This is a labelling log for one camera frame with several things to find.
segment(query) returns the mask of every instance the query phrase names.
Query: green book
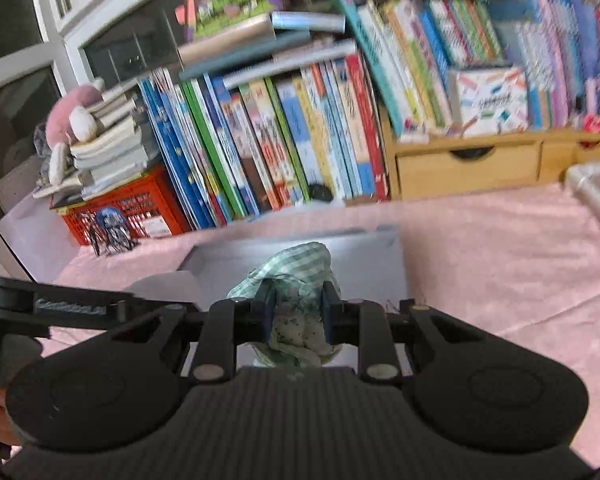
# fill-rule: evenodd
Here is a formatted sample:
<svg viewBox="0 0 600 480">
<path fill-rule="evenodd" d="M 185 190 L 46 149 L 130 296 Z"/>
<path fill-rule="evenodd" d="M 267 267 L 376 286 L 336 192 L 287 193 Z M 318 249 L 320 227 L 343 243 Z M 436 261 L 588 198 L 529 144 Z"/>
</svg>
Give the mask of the green book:
<svg viewBox="0 0 600 480">
<path fill-rule="evenodd" d="M 302 164 L 300 162 L 298 150 L 295 147 L 295 143 L 293 142 L 293 138 L 291 137 L 291 130 L 289 130 L 289 125 L 286 122 L 285 113 L 282 110 L 282 103 L 280 102 L 280 97 L 277 95 L 277 90 L 275 89 L 275 85 L 271 81 L 271 78 L 266 77 L 264 81 L 267 85 L 267 90 L 269 90 L 271 104 L 273 105 L 273 110 L 275 110 L 277 122 L 280 124 L 282 136 L 285 138 L 286 149 L 289 151 L 289 155 L 291 156 L 291 164 L 293 165 L 293 169 L 295 170 L 295 176 L 298 179 L 298 184 L 300 184 L 300 189 L 302 190 L 304 201 L 308 202 L 311 199 L 309 197 L 309 186 L 306 183 L 306 177 L 304 176 L 304 170 L 302 169 Z"/>
<path fill-rule="evenodd" d="M 197 94 L 193 89 L 192 83 L 190 81 L 182 83 L 182 89 L 184 90 L 187 104 L 189 104 L 191 115 L 193 116 L 197 129 L 202 137 L 206 152 L 209 154 L 213 169 L 222 184 L 222 189 L 224 189 L 224 192 L 226 193 L 226 197 L 233 209 L 233 213 L 238 217 L 243 217 L 245 215 L 243 214 L 243 206 L 241 206 L 241 197 L 238 194 L 237 186 L 235 186 L 235 183 L 232 184 L 227 176 L 226 168 L 222 164 L 222 159 L 218 154 L 216 143 L 213 142 L 212 132 L 209 130 L 209 125 L 197 100 Z"/>
</svg>

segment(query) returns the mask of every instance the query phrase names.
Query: pink bed sheet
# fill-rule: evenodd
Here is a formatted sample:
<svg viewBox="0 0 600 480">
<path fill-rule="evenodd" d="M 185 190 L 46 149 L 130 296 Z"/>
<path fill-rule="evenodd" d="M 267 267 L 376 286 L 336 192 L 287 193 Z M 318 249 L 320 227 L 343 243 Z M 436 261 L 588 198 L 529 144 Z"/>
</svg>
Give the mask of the pink bed sheet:
<svg viewBox="0 0 600 480">
<path fill-rule="evenodd" d="M 590 407 L 573 447 L 600 465 L 600 226 L 558 186 L 272 214 L 221 230 L 149 240 L 111 258 L 95 258 L 84 248 L 56 282 L 121 290 L 176 269 L 201 242 L 372 230 L 382 224 L 400 228 L 407 275 L 419 301 L 556 359 L 583 378 Z M 56 330 L 47 351 L 88 335 Z"/>
</svg>

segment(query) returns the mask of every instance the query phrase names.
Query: white book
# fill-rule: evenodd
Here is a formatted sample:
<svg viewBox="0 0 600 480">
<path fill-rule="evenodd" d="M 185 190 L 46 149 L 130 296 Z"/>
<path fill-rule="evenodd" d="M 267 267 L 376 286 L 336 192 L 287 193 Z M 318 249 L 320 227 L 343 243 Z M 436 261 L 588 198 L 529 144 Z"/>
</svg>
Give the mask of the white book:
<svg viewBox="0 0 600 480">
<path fill-rule="evenodd" d="M 377 7 L 371 0 L 366 3 L 366 7 L 369 9 L 371 16 L 382 32 L 382 37 L 384 38 L 385 44 L 389 49 L 389 53 L 393 58 L 393 63 L 397 68 L 398 75 L 400 75 L 407 102 L 412 110 L 411 117 L 416 120 L 416 124 L 424 124 L 426 114 L 424 112 L 424 106 L 422 105 L 422 99 L 419 96 L 416 82 L 411 74 L 411 70 L 409 69 L 407 61 L 404 59 L 404 55 L 402 54 L 398 40 L 395 37 L 395 33 L 393 32 L 393 29 L 382 19 L 380 12 L 377 10 Z"/>
<path fill-rule="evenodd" d="M 413 113 L 411 113 L 411 106 L 407 101 L 407 96 L 404 91 L 404 84 L 400 78 L 398 68 L 395 66 L 395 61 L 389 53 L 389 47 L 386 44 L 384 35 L 380 30 L 380 27 L 375 22 L 373 15 L 368 7 L 358 7 L 357 13 L 360 16 L 362 26 L 365 27 L 366 33 L 372 38 L 371 44 L 375 47 L 376 54 L 380 61 L 380 67 L 384 72 L 387 79 L 395 103 L 400 110 L 400 115 L 405 119 L 413 119 Z"/>
<path fill-rule="evenodd" d="M 335 188 L 332 190 L 333 195 L 335 198 L 344 200 L 347 197 L 347 192 L 345 190 L 344 182 L 342 181 L 343 176 L 340 174 L 339 167 L 337 166 L 336 155 L 333 153 L 331 135 L 329 134 L 329 129 L 327 127 L 327 118 L 322 111 L 320 95 L 318 94 L 318 88 L 315 85 L 313 73 L 310 68 L 302 68 L 301 75 L 302 81 L 304 81 L 304 87 L 309 95 L 309 102 L 311 103 L 313 113 L 316 117 L 320 118 L 320 133 L 323 135 L 323 142 L 327 153 L 327 163 L 329 164 L 331 178 L 333 179 L 333 187 Z"/>
<path fill-rule="evenodd" d="M 131 137 L 115 137 L 107 144 L 106 149 L 101 150 L 95 155 L 83 158 L 75 157 L 73 159 L 73 165 L 77 170 L 89 170 L 90 168 L 101 166 L 123 153 L 130 152 L 136 146 L 147 142 L 148 139 L 153 139 L 154 136 L 155 134 L 153 133 L 153 128 L 150 123 L 139 124 L 135 127 L 135 132 Z"/>
<path fill-rule="evenodd" d="M 130 152 L 114 158 L 113 160 L 91 169 L 91 176 L 96 184 L 102 180 L 123 173 L 129 168 L 141 168 L 144 171 L 148 164 L 160 154 L 160 149 L 155 141 L 152 141 L 144 146 L 143 144 L 132 149 Z"/>
<path fill-rule="evenodd" d="M 108 150 L 111 145 L 119 142 L 122 137 L 128 138 L 134 136 L 136 126 L 135 120 L 129 116 L 94 140 L 78 142 L 72 145 L 70 152 L 76 158 L 88 158 L 99 155 Z"/>
<path fill-rule="evenodd" d="M 333 46 L 328 46 L 321 50 L 310 50 L 299 56 L 265 61 L 263 63 L 252 65 L 243 70 L 238 70 L 237 72 L 224 76 L 222 81 L 224 82 L 226 89 L 231 90 L 239 85 L 253 81 L 254 79 L 282 74 L 284 72 L 289 72 L 289 70 L 311 65 L 312 63 L 330 61 L 331 59 L 337 59 L 338 57 L 346 57 L 349 54 L 356 52 L 356 50 L 357 47 L 354 40 L 338 41 Z"/>
</svg>

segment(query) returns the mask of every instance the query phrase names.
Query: wooden drawer unit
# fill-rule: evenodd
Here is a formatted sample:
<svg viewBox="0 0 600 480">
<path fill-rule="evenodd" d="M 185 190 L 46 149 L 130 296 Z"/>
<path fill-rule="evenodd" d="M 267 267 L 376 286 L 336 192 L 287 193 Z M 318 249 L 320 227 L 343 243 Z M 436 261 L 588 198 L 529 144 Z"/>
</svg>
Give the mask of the wooden drawer unit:
<svg viewBox="0 0 600 480">
<path fill-rule="evenodd" d="M 600 134 L 549 135 L 542 141 L 539 184 L 563 180 L 565 171 L 574 164 L 600 160 Z"/>
<path fill-rule="evenodd" d="M 568 128 L 489 137 L 398 142 L 380 111 L 393 200 L 558 182 L 573 164 L 600 160 L 600 134 Z"/>
<path fill-rule="evenodd" d="M 538 177 L 539 142 L 444 150 L 397 158 L 403 200 L 530 186 Z"/>
</svg>

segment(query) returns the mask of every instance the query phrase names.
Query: plush toy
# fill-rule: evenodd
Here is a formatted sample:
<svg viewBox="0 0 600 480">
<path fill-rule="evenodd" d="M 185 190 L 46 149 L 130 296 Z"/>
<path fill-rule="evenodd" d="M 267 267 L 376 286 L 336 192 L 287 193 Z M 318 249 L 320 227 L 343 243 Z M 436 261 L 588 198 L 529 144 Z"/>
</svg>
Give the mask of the plush toy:
<svg viewBox="0 0 600 480">
<path fill-rule="evenodd" d="M 46 142 L 51 148 L 49 182 L 58 186 L 67 170 L 68 147 L 75 142 L 88 142 L 97 134 L 97 124 L 86 111 L 102 101 L 104 80 L 74 88 L 55 103 L 46 120 Z"/>
</svg>

